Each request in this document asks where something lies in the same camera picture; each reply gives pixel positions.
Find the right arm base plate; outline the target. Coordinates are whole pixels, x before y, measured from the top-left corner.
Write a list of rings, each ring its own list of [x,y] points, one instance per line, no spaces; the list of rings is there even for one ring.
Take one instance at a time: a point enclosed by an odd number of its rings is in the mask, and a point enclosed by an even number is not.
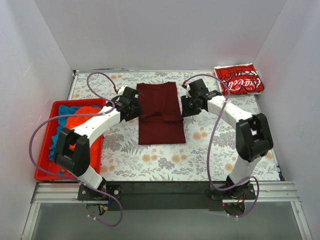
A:
[[[257,195],[251,183],[238,185],[224,191],[219,191],[210,185],[205,193],[210,200],[217,204],[209,208],[210,213],[233,218],[240,218],[245,214],[246,202],[253,201],[255,203],[257,201]]]

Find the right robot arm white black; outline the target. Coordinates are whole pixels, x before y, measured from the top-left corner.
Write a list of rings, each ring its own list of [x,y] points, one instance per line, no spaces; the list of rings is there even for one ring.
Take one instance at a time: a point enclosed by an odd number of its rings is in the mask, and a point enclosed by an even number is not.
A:
[[[210,91],[202,75],[199,79],[187,79],[182,87],[186,94],[181,99],[182,117],[200,114],[203,110],[217,116],[235,130],[235,147],[238,153],[236,163],[223,186],[211,184],[211,190],[237,199],[248,187],[252,173],[262,157],[274,147],[267,117],[263,113],[253,114],[229,101],[217,90]]]

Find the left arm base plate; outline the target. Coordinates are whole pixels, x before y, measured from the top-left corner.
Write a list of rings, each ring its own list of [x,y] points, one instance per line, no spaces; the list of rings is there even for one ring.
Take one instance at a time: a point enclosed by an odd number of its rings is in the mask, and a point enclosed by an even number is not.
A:
[[[121,185],[114,185],[114,184],[103,184],[98,188],[99,191],[107,193],[118,200],[121,199],[122,196],[122,186]],[[77,200],[78,201],[106,201],[109,200],[109,196],[105,194],[96,192],[88,188],[87,186],[80,185],[78,189]]]

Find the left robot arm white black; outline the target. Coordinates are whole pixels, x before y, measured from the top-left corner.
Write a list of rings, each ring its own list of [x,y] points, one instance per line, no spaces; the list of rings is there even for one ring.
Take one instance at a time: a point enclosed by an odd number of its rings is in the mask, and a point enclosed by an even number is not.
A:
[[[103,199],[107,191],[104,178],[91,166],[90,148],[110,127],[144,113],[139,95],[137,89],[123,86],[100,112],[72,129],[63,128],[58,135],[53,162],[90,187],[89,194],[95,200]]]

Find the dark red t shirt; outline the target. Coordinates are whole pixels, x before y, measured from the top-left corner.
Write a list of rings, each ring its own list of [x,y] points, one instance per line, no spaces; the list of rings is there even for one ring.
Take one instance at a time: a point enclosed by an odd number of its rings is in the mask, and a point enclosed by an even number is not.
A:
[[[138,144],[185,144],[182,118],[175,82],[138,83],[136,89],[143,114],[138,117]]]

